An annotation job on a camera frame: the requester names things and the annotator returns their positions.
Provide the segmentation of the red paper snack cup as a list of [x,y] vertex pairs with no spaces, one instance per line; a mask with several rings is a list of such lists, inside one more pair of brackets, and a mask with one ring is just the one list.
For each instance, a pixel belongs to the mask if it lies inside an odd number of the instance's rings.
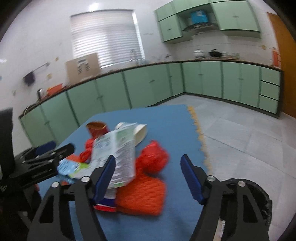
[[86,125],[86,128],[94,140],[109,132],[107,124],[101,121],[91,121]]

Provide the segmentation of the dark hanging cloth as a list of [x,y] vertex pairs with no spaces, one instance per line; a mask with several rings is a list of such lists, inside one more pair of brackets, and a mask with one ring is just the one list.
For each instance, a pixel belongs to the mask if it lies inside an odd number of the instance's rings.
[[32,84],[35,83],[35,75],[34,75],[34,72],[31,71],[29,72],[27,75],[25,75],[23,77],[23,82],[25,83],[25,85],[27,86],[31,86]]

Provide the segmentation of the chrome sink faucet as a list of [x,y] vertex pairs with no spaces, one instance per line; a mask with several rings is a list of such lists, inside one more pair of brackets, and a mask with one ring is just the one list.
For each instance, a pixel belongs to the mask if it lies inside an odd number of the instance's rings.
[[139,56],[137,54],[137,52],[135,51],[135,49],[131,49],[129,62],[130,63],[133,63],[135,66],[140,66],[141,61],[142,61],[141,56]]

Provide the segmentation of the light blue snack wrapper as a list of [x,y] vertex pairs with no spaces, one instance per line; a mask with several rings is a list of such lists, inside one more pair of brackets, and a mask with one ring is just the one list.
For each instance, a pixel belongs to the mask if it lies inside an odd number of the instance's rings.
[[79,163],[68,159],[61,160],[57,170],[60,175],[68,176],[72,179],[80,179],[84,176],[90,176],[88,164]]

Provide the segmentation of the green upper wall cabinets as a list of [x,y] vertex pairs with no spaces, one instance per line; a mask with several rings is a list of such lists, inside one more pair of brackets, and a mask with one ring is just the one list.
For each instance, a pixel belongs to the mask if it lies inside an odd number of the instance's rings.
[[183,30],[193,25],[191,12],[199,10],[204,10],[208,23],[217,24],[224,35],[261,37],[257,17],[248,1],[171,1],[154,11],[162,41],[176,44],[191,40],[194,35]]

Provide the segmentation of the small red plastic bag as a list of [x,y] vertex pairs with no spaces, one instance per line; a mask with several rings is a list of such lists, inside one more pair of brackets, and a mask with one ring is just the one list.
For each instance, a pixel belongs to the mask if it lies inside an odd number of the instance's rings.
[[94,140],[92,138],[88,139],[85,142],[85,150],[79,154],[79,162],[81,163],[89,163],[92,155]]

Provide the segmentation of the red white blue wrapper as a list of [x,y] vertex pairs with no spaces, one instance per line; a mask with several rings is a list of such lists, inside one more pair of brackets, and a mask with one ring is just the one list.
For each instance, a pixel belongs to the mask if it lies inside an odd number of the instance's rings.
[[104,198],[94,208],[98,211],[116,212],[116,189],[107,189]]

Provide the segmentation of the black trash bin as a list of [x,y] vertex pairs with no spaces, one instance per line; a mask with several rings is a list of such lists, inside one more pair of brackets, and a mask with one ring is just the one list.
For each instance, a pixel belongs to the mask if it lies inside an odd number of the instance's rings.
[[222,240],[269,240],[273,201],[264,189],[247,179],[222,181],[232,191],[222,197]]

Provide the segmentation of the white paper cup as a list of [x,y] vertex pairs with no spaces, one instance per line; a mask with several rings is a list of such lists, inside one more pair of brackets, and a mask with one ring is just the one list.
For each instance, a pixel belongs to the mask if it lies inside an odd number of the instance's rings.
[[115,129],[117,130],[117,129],[124,128],[127,126],[134,127],[133,135],[134,135],[134,139],[135,139],[135,146],[137,146],[147,136],[147,124],[120,122],[115,126]]

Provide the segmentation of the large white plastic food bag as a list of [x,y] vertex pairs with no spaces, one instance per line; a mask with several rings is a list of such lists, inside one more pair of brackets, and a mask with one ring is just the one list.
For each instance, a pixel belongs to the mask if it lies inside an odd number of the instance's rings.
[[136,176],[135,170],[135,135],[136,123],[122,123],[119,128],[97,138],[93,143],[90,165],[102,167],[112,155],[116,166],[109,189],[127,185]]

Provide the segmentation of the orange plastic basin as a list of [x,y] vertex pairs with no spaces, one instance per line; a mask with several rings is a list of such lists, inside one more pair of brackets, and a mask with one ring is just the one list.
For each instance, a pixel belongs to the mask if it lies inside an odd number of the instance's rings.
[[57,94],[63,89],[63,84],[58,84],[53,87],[50,87],[47,89],[47,96],[52,96],[54,94]]

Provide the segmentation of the steel range hood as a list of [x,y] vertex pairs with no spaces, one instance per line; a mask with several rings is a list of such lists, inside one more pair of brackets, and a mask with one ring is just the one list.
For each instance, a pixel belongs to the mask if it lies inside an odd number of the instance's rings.
[[219,30],[218,25],[215,23],[199,23],[187,26],[183,31],[190,32],[193,35],[207,31]]

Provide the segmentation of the orange mesh net bag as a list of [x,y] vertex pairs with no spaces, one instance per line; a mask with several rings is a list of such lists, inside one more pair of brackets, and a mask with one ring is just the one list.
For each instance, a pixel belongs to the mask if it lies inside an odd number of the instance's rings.
[[128,215],[159,216],[166,197],[165,183],[144,173],[116,191],[116,209]]

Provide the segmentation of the white cooking pot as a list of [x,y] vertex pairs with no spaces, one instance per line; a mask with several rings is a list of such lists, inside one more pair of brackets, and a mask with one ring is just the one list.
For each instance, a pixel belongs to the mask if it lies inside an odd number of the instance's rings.
[[195,59],[204,59],[205,58],[205,52],[201,49],[197,49],[194,51],[194,58]]

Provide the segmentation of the black wok pan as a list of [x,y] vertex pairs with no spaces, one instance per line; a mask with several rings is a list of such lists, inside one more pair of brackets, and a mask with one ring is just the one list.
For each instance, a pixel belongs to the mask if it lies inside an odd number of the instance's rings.
[[209,52],[209,55],[212,57],[212,58],[221,58],[222,57],[222,52],[219,52],[217,51],[216,49],[213,49]]

